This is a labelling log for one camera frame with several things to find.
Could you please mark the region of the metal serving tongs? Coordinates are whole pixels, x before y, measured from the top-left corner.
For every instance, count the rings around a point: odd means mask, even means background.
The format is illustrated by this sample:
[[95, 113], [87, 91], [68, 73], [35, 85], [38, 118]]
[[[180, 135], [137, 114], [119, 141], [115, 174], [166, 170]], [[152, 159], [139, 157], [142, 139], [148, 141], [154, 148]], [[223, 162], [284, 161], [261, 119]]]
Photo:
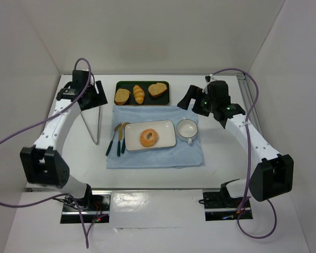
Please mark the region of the metal serving tongs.
[[100, 141], [102, 107], [98, 106], [81, 112], [81, 117], [95, 145]]

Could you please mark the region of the orange glazed donut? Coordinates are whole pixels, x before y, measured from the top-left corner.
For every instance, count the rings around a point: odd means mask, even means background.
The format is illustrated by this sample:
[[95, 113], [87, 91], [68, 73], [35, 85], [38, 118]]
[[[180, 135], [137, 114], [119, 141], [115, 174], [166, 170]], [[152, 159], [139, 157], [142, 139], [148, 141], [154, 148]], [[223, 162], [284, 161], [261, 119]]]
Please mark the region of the orange glazed donut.
[[154, 146], [159, 139], [158, 133], [154, 129], [146, 129], [140, 134], [140, 144], [144, 147]]

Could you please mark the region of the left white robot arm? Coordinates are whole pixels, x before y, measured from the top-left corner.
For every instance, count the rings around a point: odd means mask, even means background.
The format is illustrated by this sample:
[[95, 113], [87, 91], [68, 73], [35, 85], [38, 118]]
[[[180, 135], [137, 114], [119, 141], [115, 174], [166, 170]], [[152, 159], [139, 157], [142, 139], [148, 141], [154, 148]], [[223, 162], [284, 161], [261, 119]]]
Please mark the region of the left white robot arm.
[[88, 71], [73, 70], [72, 80], [60, 89], [54, 111], [39, 138], [31, 147], [23, 147], [20, 159], [28, 183], [68, 193], [82, 207], [93, 203], [92, 189], [70, 174], [62, 158], [69, 131], [82, 111], [107, 104], [101, 81]]

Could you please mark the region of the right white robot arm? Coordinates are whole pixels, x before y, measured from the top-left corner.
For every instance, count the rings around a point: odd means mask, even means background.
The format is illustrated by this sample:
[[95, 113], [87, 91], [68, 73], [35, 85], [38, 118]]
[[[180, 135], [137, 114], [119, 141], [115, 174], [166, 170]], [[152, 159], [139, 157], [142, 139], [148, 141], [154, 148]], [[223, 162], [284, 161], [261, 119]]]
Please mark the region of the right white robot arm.
[[195, 100], [192, 111], [209, 116], [229, 131], [248, 154], [249, 179], [233, 180], [225, 184], [233, 199], [252, 197], [258, 202], [285, 194], [292, 190], [294, 161], [288, 154], [282, 155], [271, 147], [239, 104], [232, 103], [228, 84], [212, 81], [205, 89], [190, 85], [178, 107], [188, 109]]

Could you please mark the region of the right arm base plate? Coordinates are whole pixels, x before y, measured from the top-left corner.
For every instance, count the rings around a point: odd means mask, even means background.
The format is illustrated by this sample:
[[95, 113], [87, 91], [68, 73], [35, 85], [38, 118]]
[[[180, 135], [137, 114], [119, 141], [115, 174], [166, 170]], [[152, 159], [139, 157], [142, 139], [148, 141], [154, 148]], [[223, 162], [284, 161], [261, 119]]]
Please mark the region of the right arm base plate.
[[253, 219], [250, 202], [247, 200], [243, 208], [238, 211], [242, 198], [224, 199], [218, 191], [204, 192], [203, 198], [198, 201], [204, 207], [206, 221], [226, 221]]

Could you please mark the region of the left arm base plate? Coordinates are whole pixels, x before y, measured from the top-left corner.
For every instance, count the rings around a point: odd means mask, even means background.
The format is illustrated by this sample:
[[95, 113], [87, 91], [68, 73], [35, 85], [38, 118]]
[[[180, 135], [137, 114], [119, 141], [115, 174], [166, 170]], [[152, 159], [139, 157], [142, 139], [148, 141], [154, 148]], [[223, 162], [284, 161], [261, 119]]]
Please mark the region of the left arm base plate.
[[[78, 207], [70, 197], [55, 198], [62, 207], [61, 224], [80, 223]], [[96, 223], [109, 223], [110, 218], [110, 193], [94, 193], [92, 203], [88, 206], [81, 206], [81, 213], [84, 223], [91, 223], [96, 219]]]

